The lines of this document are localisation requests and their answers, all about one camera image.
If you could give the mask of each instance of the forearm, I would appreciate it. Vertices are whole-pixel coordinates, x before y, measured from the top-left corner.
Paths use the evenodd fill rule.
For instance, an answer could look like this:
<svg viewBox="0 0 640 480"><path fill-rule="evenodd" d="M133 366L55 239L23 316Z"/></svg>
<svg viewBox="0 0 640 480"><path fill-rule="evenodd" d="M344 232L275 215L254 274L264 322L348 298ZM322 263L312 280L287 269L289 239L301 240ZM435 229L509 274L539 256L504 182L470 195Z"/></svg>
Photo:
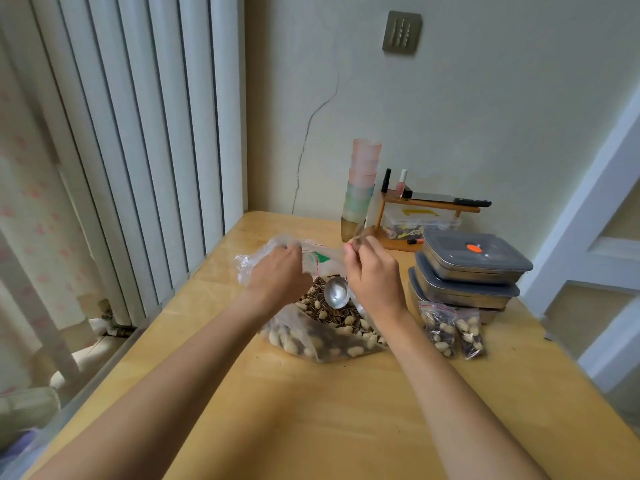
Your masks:
<svg viewBox="0 0 640 480"><path fill-rule="evenodd" d="M437 352L407 312L383 330L418 397L450 479L544 479L546 474Z"/></svg>
<svg viewBox="0 0 640 480"><path fill-rule="evenodd" d="M188 339L34 479L162 478L227 371L267 317L246 296Z"/></svg>

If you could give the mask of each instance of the right hand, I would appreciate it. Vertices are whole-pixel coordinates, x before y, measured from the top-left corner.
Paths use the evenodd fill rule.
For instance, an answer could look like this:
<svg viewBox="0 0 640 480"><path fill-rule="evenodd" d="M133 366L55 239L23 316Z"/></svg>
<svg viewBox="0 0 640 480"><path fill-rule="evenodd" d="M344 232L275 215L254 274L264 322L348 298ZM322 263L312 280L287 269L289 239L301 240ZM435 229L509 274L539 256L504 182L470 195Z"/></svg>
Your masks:
<svg viewBox="0 0 640 480"><path fill-rule="evenodd" d="M351 290L383 333L407 315L398 261L375 237L364 238L357 252L347 242L344 262Z"/></svg>

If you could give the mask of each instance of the hand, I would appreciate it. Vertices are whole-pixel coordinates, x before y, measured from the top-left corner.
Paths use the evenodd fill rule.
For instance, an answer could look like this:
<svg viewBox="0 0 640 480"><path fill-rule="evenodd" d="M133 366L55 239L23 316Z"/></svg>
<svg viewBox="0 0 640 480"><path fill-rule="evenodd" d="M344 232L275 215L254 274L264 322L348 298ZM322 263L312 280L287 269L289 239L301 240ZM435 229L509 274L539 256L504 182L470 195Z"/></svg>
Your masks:
<svg viewBox="0 0 640 480"><path fill-rule="evenodd" d="M365 237L357 252L351 241L347 242L344 261L349 286L383 333L391 323L407 315L398 261L375 237Z"/></svg>
<svg viewBox="0 0 640 480"><path fill-rule="evenodd" d="M299 242L272 250L252 270L246 296L257 299L268 318L283 306L299 300L306 293L313 278L302 272L302 248Z"/></svg>

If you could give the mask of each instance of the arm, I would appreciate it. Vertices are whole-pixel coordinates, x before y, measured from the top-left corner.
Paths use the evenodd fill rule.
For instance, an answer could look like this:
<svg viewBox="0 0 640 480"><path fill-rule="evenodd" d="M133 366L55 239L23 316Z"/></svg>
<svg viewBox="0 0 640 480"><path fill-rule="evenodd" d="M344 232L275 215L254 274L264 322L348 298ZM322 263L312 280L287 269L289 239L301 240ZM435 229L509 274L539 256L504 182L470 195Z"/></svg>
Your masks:
<svg viewBox="0 0 640 480"><path fill-rule="evenodd" d="M311 282L311 276L302 273L299 244L272 251L228 308L31 478L161 479L249 340L279 309L302 296Z"/></svg>
<svg viewBox="0 0 640 480"><path fill-rule="evenodd" d="M491 409L436 350L409 313L397 261L373 237L345 245L349 286L372 318L418 398L450 479L546 479Z"/></svg>

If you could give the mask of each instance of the plastic storage box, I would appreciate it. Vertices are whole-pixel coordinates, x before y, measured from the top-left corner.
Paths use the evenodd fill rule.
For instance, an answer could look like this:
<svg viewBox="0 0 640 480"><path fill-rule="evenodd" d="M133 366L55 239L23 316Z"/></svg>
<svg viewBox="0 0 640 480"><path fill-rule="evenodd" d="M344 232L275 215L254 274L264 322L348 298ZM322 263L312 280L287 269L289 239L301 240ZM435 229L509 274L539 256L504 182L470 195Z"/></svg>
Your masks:
<svg viewBox="0 0 640 480"><path fill-rule="evenodd" d="M416 311L420 313L420 304L423 302L427 302L428 300L420 288L420 282L418 282L418 277L416 275L414 267L409 268L409 295L411 296L411 301L413 302ZM494 320L494 318L496 318L498 313L502 313L503 311L504 308L502 308L501 310L494 310L492 308L480 308L480 320L484 324L489 324Z"/></svg>
<svg viewBox="0 0 640 480"><path fill-rule="evenodd" d="M380 225L389 239L418 239L428 230L455 230L460 218L453 210L387 204Z"/></svg>
<svg viewBox="0 0 640 480"><path fill-rule="evenodd" d="M444 281L436 276L422 251L415 254L416 277L424 296L445 305L501 310L520 295L516 285L486 285Z"/></svg>
<svg viewBox="0 0 640 480"><path fill-rule="evenodd" d="M514 285L533 264L493 234L424 233L423 249L437 277L468 283Z"/></svg>

